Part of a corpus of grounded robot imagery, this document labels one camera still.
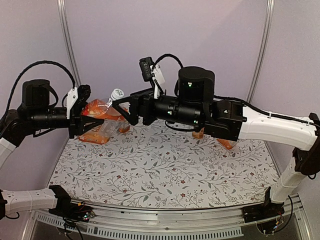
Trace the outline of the small orange black bottle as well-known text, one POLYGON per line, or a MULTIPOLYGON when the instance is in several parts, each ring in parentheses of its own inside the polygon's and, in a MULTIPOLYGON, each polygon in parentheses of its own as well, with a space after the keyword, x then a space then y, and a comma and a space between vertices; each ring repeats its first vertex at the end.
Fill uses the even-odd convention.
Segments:
POLYGON ((204 137, 204 127, 200 131, 193 131, 192 137, 195 139, 202 139, 204 137))

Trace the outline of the large orange juice bottle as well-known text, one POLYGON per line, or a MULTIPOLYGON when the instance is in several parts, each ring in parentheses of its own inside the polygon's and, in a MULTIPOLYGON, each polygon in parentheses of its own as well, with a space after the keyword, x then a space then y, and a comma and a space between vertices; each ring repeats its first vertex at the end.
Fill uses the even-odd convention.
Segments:
POLYGON ((225 139, 217 139, 217 141, 225 147, 227 150, 231 150, 237 145, 237 141, 225 140, 225 139))

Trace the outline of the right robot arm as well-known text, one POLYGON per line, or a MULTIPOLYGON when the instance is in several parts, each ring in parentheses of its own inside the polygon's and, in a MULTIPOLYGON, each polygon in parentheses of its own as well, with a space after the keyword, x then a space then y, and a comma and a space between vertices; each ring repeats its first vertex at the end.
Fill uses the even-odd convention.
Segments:
POLYGON ((175 96, 155 96, 152 88, 132 93, 112 106, 131 124, 139 119, 151 125, 161 119, 168 127, 187 125, 188 131, 224 140, 262 140, 294 148, 289 165, 279 180, 266 192, 258 213, 269 218, 282 206, 292 191, 307 177, 320 170, 320 120, 268 112, 242 99, 216 96, 215 74, 198 66, 178 71, 175 96))

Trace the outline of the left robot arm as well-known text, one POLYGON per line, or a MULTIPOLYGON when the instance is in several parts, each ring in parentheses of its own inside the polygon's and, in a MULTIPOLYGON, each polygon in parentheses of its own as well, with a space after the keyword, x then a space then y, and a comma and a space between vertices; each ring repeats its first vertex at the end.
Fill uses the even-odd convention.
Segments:
MULTIPOLYGON (((18 109, 10 109, 0 120, 0 163, 27 136, 39 137, 56 129, 67 129, 73 139, 101 125, 103 119, 82 115, 91 94, 89 85, 73 87, 66 95, 66 107, 50 104, 50 95, 57 97, 49 80, 34 79, 22 85, 22 101, 18 109)), ((30 191, 0 191, 0 217, 25 211, 48 209, 50 214, 74 222, 88 222, 95 214, 84 202, 73 203, 60 185, 30 191)))

